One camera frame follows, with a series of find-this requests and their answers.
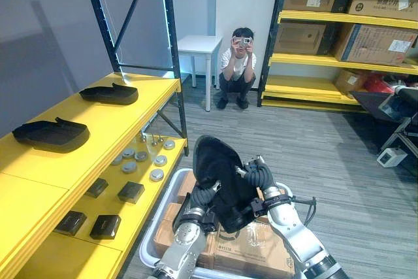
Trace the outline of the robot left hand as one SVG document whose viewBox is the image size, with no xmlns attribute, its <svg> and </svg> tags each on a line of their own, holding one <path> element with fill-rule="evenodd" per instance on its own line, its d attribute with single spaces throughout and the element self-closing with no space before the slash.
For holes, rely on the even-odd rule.
<svg viewBox="0 0 418 279">
<path fill-rule="evenodd" d="M 220 189 L 220 180 L 216 180 L 214 185 L 209 188 L 203 188 L 196 183 L 190 195 L 190 209 L 207 212 L 210 208 L 210 203 L 213 201 L 213 198 Z"/>
</svg>

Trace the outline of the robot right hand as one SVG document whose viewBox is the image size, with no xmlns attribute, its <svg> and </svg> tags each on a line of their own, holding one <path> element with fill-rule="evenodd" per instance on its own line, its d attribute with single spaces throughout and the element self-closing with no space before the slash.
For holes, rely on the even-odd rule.
<svg viewBox="0 0 418 279">
<path fill-rule="evenodd" d="M 257 155 L 255 159 L 244 164 L 243 168 L 235 166 L 235 171 L 250 185 L 259 188 L 265 200 L 280 195 L 274 176 L 261 155 Z"/>
</svg>

